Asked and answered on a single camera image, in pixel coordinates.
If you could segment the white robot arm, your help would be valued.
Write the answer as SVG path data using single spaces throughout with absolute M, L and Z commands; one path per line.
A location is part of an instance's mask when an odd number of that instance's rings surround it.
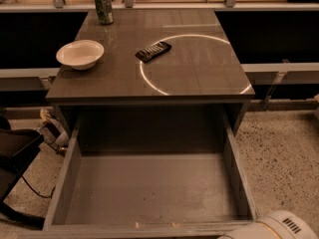
M 253 223 L 227 232 L 217 239 L 319 239 L 311 227 L 295 214 L 277 210 Z

